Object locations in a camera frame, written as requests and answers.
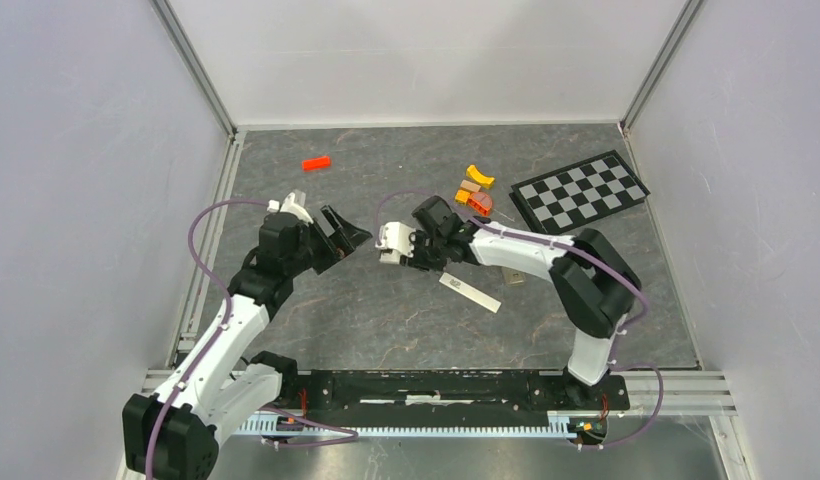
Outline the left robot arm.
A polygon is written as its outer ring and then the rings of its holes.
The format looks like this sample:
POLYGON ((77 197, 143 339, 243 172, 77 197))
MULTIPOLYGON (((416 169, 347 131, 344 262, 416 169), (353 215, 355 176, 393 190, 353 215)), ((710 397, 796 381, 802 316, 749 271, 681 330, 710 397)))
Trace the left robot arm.
POLYGON ((321 209, 333 229, 325 233, 295 193, 258 205, 265 211, 258 244, 229 284, 190 252, 222 287, 219 312, 169 377, 150 395, 132 395, 123 408, 125 465, 148 479, 208 478, 221 447, 253 414, 298 399, 293 360, 282 368, 279 357, 255 357, 238 378, 233 368, 290 297, 298 275, 323 273, 372 237, 330 206, 321 209))

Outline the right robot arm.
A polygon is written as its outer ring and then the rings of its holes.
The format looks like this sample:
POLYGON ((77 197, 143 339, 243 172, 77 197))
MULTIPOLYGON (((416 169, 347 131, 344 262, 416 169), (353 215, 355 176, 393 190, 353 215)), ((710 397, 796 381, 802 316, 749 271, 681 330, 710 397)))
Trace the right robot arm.
POLYGON ((599 231, 543 235, 507 227, 487 217, 458 215, 434 195, 412 213, 411 227, 384 224, 380 260, 441 272, 450 263, 505 267, 550 283, 576 330, 563 382, 566 400, 588 408, 604 393, 603 378, 615 360, 618 334, 649 309, 633 269, 599 231))

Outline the beige remote control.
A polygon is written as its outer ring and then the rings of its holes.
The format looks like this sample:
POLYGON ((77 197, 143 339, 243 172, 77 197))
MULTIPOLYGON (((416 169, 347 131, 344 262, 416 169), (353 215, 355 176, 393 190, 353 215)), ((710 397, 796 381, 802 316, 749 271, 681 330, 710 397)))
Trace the beige remote control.
POLYGON ((524 274, 518 270, 503 267, 502 274, 506 285, 516 286, 525 282, 524 274))

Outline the white stick remote cover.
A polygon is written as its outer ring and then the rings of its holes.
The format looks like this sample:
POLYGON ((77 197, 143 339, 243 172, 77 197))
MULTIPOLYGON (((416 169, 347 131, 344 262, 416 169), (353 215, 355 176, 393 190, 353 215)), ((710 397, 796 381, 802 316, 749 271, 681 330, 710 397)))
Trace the white stick remote cover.
POLYGON ((447 272, 440 276, 439 283, 492 313, 497 313, 500 309, 500 301, 447 272))

